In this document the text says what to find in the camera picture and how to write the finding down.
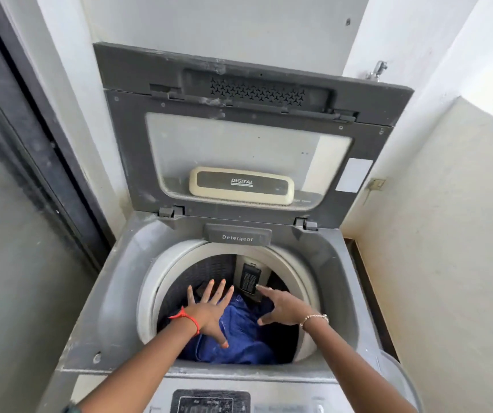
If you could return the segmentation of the person's right hand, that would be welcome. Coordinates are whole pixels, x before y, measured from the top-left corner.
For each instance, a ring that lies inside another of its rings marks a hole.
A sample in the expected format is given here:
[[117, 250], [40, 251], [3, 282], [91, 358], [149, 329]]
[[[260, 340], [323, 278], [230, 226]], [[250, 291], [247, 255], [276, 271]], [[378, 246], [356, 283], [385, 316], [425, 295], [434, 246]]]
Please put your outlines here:
[[301, 325], [309, 316], [319, 314], [310, 305], [289, 292], [274, 290], [262, 285], [257, 285], [257, 291], [272, 301], [273, 310], [271, 312], [274, 312], [276, 320], [274, 323], [287, 326]]

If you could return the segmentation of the person's left hand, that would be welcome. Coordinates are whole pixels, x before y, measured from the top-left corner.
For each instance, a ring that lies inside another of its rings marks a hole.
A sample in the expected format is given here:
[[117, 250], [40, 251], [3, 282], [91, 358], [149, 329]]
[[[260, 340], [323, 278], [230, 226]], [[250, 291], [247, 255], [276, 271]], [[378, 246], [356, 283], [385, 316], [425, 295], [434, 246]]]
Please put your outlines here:
[[213, 305], [212, 296], [214, 293], [212, 293], [212, 289], [214, 284], [214, 280], [210, 280], [199, 302], [187, 306], [185, 312], [196, 321], [200, 334], [210, 336], [217, 342], [217, 323], [220, 323], [220, 318], [233, 297], [234, 286], [231, 285], [227, 288], [227, 305]]

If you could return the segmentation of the person's right forearm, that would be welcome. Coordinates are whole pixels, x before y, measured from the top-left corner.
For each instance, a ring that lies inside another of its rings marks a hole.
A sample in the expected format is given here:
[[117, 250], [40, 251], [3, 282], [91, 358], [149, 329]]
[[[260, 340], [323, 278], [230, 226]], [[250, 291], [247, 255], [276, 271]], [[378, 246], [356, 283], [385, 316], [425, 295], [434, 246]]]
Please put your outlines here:
[[418, 413], [348, 345], [322, 314], [309, 316], [302, 328], [316, 343], [354, 413]]

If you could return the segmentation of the person's left forearm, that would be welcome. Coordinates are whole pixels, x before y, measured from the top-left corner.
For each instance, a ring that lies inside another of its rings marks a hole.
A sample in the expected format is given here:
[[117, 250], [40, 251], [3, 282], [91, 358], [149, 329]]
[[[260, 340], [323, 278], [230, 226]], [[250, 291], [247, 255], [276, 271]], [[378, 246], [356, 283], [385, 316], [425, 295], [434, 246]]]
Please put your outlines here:
[[186, 317], [172, 320], [139, 353], [80, 401], [74, 411], [143, 413], [165, 374], [198, 330]]

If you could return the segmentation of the blue garment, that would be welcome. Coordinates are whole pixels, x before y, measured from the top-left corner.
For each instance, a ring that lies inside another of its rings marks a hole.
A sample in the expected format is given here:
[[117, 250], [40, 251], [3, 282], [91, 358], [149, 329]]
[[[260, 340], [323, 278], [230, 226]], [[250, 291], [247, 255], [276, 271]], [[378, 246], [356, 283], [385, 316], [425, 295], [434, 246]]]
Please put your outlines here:
[[193, 337], [178, 359], [216, 365], [275, 365], [276, 356], [261, 337], [257, 316], [240, 294], [235, 293], [219, 319], [229, 347], [221, 347], [214, 338]]

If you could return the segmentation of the white lint filter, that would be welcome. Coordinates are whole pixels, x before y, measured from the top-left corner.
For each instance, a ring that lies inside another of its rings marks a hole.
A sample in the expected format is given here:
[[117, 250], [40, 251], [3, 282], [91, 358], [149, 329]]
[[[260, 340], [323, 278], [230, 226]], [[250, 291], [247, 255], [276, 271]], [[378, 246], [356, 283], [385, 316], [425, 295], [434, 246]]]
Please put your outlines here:
[[257, 291], [257, 285], [266, 286], [272, 270], [262, 262], [247, 256], [236, 256], [234, 271], [234, 290], [243, 298], [253, 303], [260, 303], [262, 294]]

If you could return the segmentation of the grey detergent drawer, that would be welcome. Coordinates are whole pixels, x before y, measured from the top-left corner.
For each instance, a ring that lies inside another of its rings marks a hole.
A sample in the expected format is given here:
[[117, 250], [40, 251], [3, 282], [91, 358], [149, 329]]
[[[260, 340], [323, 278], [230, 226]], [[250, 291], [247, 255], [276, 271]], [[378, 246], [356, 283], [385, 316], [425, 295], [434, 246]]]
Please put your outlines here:
[[204, 226], [204, 239], [214, 243], [267, 247], [271, 244], [272, 230], [207, 223]]

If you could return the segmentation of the black control panel display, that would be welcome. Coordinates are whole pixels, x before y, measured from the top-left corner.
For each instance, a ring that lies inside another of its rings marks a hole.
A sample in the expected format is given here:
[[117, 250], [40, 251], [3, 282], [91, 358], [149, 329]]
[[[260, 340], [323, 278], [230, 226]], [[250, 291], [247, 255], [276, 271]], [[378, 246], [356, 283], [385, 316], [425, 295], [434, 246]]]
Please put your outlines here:
[[169, 413], [250, 413], [250, 402], [247, 391], [177, 389]]

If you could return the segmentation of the grey top-load washing machine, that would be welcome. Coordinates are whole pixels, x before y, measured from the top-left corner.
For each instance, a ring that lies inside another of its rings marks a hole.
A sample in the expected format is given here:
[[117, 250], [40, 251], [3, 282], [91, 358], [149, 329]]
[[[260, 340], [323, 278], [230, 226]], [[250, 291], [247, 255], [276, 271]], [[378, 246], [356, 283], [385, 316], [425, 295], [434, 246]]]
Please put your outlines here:
[[[216, 223], [272, 230], [267, 247], [208, 242]], [[37, 413], [63, 413], [136, 354], [177, 312], [186, 288], [210, 279], [233, 285], [236, 256], [267, 265], [274, 285], [327, 314], [353, 349], [422, 413], [399, 362], [377, 335], [358, 274], [339, 229], [297, 218], [291, 225], [134, 212], [113, 247], [63, 351]], [[276, 365], [216, 365], [177, 360], [145, 409], [169, 413], [177, 389], [247, 391], [250, 413], [353, 413], [311, 337], [300, 327], [279, 332]]]

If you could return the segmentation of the grey washing machine lid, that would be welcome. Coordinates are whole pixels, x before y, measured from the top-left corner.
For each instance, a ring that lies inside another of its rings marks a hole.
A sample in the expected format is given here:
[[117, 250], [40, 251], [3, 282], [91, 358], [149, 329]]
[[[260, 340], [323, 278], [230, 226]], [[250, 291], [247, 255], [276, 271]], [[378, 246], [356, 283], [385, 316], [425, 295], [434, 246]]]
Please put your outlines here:
[[[375, 164], [414, 94], [403, 85], [108, 42], [94, 51], [133, 209], [154, 215], [178, 209], [283, 225], [305, 217], [338, 229], [360, 192], [334, 190], [348, 159]], [[194, 196], [196, 167], [290, 177], [293, 203]]]

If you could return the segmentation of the white sticker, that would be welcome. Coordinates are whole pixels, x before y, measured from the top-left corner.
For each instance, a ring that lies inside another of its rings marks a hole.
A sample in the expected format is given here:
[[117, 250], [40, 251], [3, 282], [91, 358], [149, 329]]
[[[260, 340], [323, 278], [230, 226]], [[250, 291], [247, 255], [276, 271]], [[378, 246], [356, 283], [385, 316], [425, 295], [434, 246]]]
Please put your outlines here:
[[357, 194], [373, 164], [371, 159], [349, 158], [334, 190]]

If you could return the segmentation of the dark framed glass door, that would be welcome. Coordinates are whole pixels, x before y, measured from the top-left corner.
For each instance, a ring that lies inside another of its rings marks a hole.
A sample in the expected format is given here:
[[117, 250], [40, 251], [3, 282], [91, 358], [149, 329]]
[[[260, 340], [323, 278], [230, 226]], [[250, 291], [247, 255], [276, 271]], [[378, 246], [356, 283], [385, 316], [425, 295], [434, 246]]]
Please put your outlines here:
[[107, 256], [0, 35], [0, 413], [35, 413]]

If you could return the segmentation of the metal wall tap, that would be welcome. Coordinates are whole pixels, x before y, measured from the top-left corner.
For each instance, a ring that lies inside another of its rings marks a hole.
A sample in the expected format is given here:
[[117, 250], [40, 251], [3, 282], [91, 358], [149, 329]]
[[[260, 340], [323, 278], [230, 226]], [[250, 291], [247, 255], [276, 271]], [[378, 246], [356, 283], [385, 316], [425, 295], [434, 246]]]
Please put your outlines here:
[[378, 61], [374, 69], [367, 73], [365, 79], [372, 82], [379, 82], [381, 75], [388, 69], [388, 63], [385, 61]]

